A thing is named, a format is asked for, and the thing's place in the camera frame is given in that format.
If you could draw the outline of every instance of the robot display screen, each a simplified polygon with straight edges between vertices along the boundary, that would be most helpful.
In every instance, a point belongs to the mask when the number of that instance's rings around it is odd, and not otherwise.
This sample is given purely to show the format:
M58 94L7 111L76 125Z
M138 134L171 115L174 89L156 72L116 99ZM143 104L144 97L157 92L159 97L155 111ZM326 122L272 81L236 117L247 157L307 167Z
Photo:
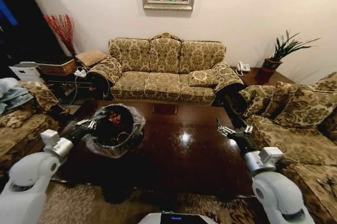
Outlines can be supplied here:
M160 224L207 224L207 222L198 215L162 213Z

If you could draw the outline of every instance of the patterned sofa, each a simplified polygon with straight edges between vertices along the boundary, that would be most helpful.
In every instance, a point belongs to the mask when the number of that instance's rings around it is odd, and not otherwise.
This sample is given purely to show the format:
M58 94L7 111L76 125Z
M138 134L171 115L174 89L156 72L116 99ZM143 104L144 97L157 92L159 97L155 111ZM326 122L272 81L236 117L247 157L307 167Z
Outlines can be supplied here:
M301 188L315 222L337 223L337 72L312 86L253 85L238 96L234 108L253 126L252 142L280 148L278 169Z
M193 103L211 105L216 96L243 89L243 82L223 62L220 42L182 41L164 33L150 40L115 38L110 56L91 68L88 75L103 77L117 101ZM212 69L214 87L189 86L189 73Z
M0 116L0 177L22 157L44 146L39 134L58 130L60 115L66 114L53 93L39 82L20 82L34 97L16 111Z

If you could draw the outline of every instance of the wall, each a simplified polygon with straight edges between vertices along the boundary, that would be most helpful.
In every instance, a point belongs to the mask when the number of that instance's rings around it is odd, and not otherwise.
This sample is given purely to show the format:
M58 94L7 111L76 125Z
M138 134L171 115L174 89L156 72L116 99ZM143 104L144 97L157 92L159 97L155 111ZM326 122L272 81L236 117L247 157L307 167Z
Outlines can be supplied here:
M150 38L170 32L185 40L216 40L227 46L226 62L261 66L273 40L287 28L317 47L283 60L279 72L311 84L337 70L334 36L337 0L195 0L192 12L143 10L142 0L36 0L44 14L71 15L80 52L107 50L113 37Z

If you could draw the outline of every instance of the folded cloth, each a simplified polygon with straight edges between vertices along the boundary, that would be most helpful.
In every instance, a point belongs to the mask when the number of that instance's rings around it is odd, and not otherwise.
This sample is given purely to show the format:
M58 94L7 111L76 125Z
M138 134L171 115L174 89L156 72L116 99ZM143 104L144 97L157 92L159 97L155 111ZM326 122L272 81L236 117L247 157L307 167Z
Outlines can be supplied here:
M0 79L0 115L8 114L33 98L14 78Z
M15 87L20 87L17 79L12 77L0 79L0 99L3 97L5 93L7 93L9 90Z
M22 96L22 95L26 95L26 94L28 94L28 90L26 90L25 88L14 87L14 88L8 90L7 93L5 93L2 98L0 98L0 102L3 103L3 102L6 102L8 100L15 99L18 96Z

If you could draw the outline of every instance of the telephone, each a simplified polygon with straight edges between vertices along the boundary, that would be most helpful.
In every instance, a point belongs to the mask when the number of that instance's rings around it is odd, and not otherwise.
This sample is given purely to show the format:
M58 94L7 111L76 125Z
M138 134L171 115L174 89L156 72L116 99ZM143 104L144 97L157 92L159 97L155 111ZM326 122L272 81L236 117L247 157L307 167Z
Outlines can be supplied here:
M235 72L239 76L243 76L243 72L249 72L251 70L251 67L249 64L243 64L242 62L238 62L236 66Z

